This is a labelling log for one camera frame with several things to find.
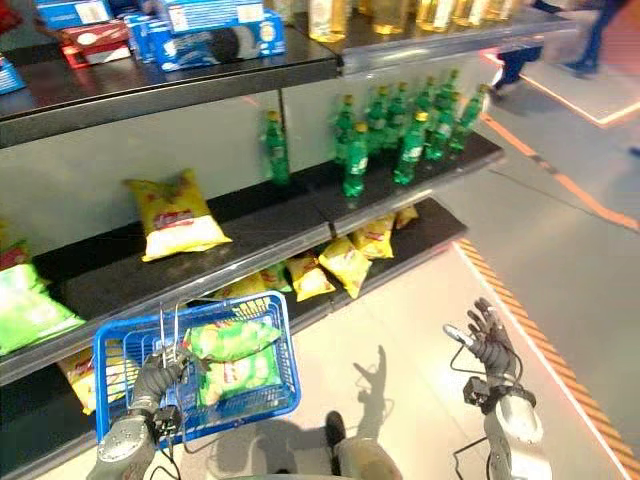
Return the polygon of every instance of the pants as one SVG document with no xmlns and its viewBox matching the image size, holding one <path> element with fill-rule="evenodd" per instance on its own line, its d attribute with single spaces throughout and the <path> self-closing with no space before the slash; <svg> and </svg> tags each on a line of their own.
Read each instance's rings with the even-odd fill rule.
<svg viewBox="0 0 640 480">
<path fill-rule="evenodd" d="M 589 36 L 589 42 L 587 48 L 582 55 L 582 58 L 578 60 L 585 66 L 597 66 L 598 57 L 600 56 L 600 47 L 602 46 L 602 32 L 611 23 L 611 20 L 622 9 L 626 1 L 624 0 L 605 0 L 604 7 L 600 11 L 598 19 L 591 28 L 591 35 Z"/>
<path fill-rule="evenodd" d="M 562 10 L 542 0 L 536 0 L 531 6 L 547 13 L 557 13 Z M 527 62 L 535 62 L 540 58 L 541 53 L 542 47 L 532 47 L 499 54 L 498 58 L 504 62 L 504 65 L 502 67 L 502 77 L 500 77 L 500 80 L 494 85 L 496 90 L 519 81 L 520 72 L 522 72 L 524 64 Z"/>
</svg>

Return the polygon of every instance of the yellow chip bag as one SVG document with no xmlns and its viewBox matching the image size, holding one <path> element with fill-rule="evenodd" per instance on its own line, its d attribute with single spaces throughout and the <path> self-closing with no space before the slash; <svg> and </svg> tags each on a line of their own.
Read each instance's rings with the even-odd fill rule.
<svg viewBox="0 0 640 480">
<path fill-rule="evenodd" d="M 406 227 L 411 220 L 418 217 L 418 211 L 413 205 L 403 208 L 396 213 L 396 230 Z"/>
<path fill-rule="evenodd" d="M 182 172 L 178 185 L 126 180 L 133 192 L 147 237 L 142 261 L 178 252 L 203 252 L 227 238 L 211 216 L 193 170 Z"/>
<path fill-rule="evenodd" d="M 226 287 L 222 287 L 213 295 L 213 298 L 214 300 L 224 300 L 225 298 L 244 297 L 245 295 L 253 295 L 266 291 L 267 287 L 262 280 L 262 275 L 260 272 L 256 272 Z"/>
<path fill-rule="evenodd" d="M 351 235 L 353 244 L 368 259 L 393 258 L 391 250 L 391 230 L 394 213 L 380 217 L 369 225 L 359 228 Z"/>
<path fill-rule="evenodd" d="M 299 302 L 336 290 L 327 280 L 327 276 L 318 266 L 318 259 L 313 255 L 290 258 L 286 261 L 286 264 L 293 279 L 293 288 L 298 294 L 296 299 Z"/>
<path fill-rule="evenodd" d="M 324 249 L 320 265 L 338 277 L 351 298 L 357 298 L 371 262 L 347 237 L 340 237 Z"/>
</svg>

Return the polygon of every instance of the sprite bottle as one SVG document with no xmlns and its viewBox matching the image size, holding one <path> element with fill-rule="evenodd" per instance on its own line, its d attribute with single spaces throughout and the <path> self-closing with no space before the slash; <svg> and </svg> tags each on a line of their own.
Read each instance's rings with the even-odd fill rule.
<svg viewBox="0 0 640 480">
<path fill-rule="evenodd" d="M 266 144 L 271 164 L 271 180 L 276 185 L 287 185 L 289 183 L 287 142 L 280 126 L 280 114 L 275 110 L 267 113 Z"/>
<path fill-rule="evenodd" d="M 471 132 L 471 126 L 477 120 L 478 115 L 480 115 L 480 112 L 482 111 L 484 98 L 488 91 L 489 87 L 487 85 L 479 85 L 476 94 L 465 105 L 462 115 L 453 127 L 453 133 L 451 134 L 451 140 L 449 141 L 449 147 L 454 152 L 461 152 L 464 150 L 467 138 Z"/>
<path fill-rule="evenodd" d="M 347 197 L 357 197 L 364 190 L 364 172 L 367 170 L 367 124 L 356 123 L 355 137 L 349 144 L 344 170 L 342 191 Z"/>
<path fill-rule="evenodd" d="M 378 88 L 378 95 L 373 100 L 371 108 L 367 113 L 367 122 L 369 124 L 369 139 L 367 146 L 369 154 L 375 155 L 380 153 L 382 144 L 384 143 L 385 125 L 387 118 L 387 87 Z"/>
<path fill-rule="evenodd" d="M 437 162 L 442 159 L 444 150 L 447 147 L 449 138 L 453 131 L 453 125 L 455 123 L 454 106 L 458 103 L 458 92 L 454 92 L 452 100 L 449 104 L 449 108 L 442 110 L 438 115 L 438 121 L 436 128 L 431 134 L 429 141 L 429 147 L 426 152 L 426 159 L 432 162 Z"/>
<path fill-rule="evenodd" d="M 400 185 L 407 185 L 413 180 L 416 163 L 422 156 L 424 129 L 428 116 L 426 112 L 416 112 L 411 127 L 404 137 L 402 153 L 393 171 L 393 181 Z"/>
<path fill-rule="evenodd" d="M 407 116 L 407 83 L 400 82 L 398 93 L 391 99 L 387 111 L 386 134 L 383 147 L 389 150 L 398 148 L 398 142 L 404 136 L 404 124 Z"/>
<path fill-rule="evenodd" d="M 345 95 L 342 101 L 342 109 L 336 121 L 336 156 L 334 161 L 338 165 L 344 165 L 344 162 L 347 161 L 347 151 L 349 150 L 349 143 L 353 138 L 354 123 L 353 95 Z"/>
<path fill-rule="evenodd" d="M 429 112 L 435 97 L 435 79 L 427 77 L 427 83 L 416 97 L 416 112 Z"/>
<path fill-rule="evenodd" d="M 434 105 L 438 111 L 442 112 L 449 108 L 451 97 L 456 89 L 456 80 L 458 79 L 458 69 L 454 68 L 449 74 L 449 78 L 440 86 L 440 90 L 436 94 Z"/>
</svg>

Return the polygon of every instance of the person's foot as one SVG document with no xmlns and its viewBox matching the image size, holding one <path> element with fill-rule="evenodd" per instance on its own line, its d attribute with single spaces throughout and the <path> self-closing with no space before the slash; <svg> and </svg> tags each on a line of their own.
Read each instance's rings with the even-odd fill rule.
<svg viewBox="0 0 640 480">
<path fill-rule="evenodd" d="M 324 434 L 327 446 L 331 449 L 331 474 L 340 475 L 340 460 L 336 455 L 336 445 L 347 438 L 347 430 L 344 428 L 342 415 L 336 411 L 329 412 L 324 422 Z"/>
</svg>

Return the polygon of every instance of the red box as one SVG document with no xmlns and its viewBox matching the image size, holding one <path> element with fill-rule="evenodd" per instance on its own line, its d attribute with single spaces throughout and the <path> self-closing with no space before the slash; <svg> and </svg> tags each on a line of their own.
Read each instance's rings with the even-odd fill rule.
<svg viewBox="0 0 640 480">
<path fill-rule="evenodd" d="M 62 45 L 62 53 L 71 68 L 84 68 L 131 56 L 127 44 L 129 32 L 121 20 L 65 28 L 62 33 L 66 41 Z"/>
</svg>

